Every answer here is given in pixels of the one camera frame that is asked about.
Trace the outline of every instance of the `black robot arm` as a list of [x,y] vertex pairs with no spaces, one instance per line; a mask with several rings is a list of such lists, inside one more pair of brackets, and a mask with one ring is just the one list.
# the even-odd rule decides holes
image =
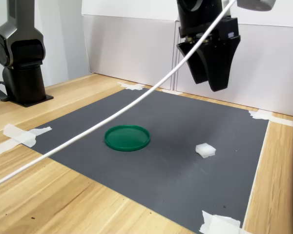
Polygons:
[[40,68],[45,48],[35,28],[35,1],[7,0],[7,16],[0,27],[0,64],[9,101],[28,107],[51,99]]
[[[177,4],[181,24],[180,37],[186,39],[177,47],[183,55],[186,55],[222,12],[222,2],[221,0],[177,0]],[[213,91],[227,88],[232,59],[240,39],[237,18],[223,17],[188,60],[195,83],[208,81]]]

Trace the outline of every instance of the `masking tape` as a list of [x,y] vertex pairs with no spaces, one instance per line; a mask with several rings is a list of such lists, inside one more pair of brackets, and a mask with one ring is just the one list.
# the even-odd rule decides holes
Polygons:
[[274,116],[272,116],[272,112],[270,112],[270,111],[258,110],[257,112],[249,111],[249,113],[255,119],[268,119],[274,123],[280,123],[280,124],[284,124],[284,125],[288,125],[288,126],[293,127],[293,121],[283,119],[283,118],[274,117]]
[[4,127],[3,134],[10,137],[11,139],[0,144],[0,154],[13,149],[19,144],[24,144],[27,147],[33,147],[36,144],[36,136],[39,136],[43,133],[52,130],[51,127],[42,128],[42,129],[32,129],[28,132],[15,127],[12,124],[7,124]]
[[204,224],[200,228],[203,234],[251,234],[240,228],[240,221],[230,217],[211,215],[202,211]]
[[144,84],[125,84],[125,83],[121,83],[121,82],[117,82],[119,84],[122,85],[122,87],[125,87],[126,89],[130,89],[130,90],[142,90],[144,87]]
[[164,93],[168,93],[168,94],[175,94],[175,95],[180,95],[180,94],[182,94],[181,92],[173,91],[173,90],[167,90],[167,89],[163,89],[162,92],[164,92]]

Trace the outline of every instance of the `white cube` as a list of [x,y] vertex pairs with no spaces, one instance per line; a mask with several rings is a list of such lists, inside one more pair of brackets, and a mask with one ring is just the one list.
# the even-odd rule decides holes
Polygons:
[[207,143],[197,145],[195,151],[202,156],[202,158],[214,156],[216,149]]

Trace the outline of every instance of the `green plastic lid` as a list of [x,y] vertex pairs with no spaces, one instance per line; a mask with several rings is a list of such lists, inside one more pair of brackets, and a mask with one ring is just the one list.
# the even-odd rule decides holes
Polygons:
[[146,147],[151,140],[150,133],[136,125],[119,125],[109,129],[104,136],[106,145],[118,151],[136,151]]

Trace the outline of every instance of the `wooden table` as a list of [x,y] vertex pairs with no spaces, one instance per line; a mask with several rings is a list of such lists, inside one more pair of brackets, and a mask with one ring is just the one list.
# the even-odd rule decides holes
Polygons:
[[[46,92],[54,99],[33,107],[0,102],[0,143],[8,139],[2,134],[7,123],[30,130],[124,89],[118,81],[132,83],[90,75],[47,87]],[[181,95],[257,111],[209,98]],[[293,120],[290,116],[275,115]],[[3,153],[0,178],[39,156],[23,145]],[[293,233],[293,127],[269,123],[245,229],[253,234]],[[47,158],[0,185],[1,233],[191,232]]]

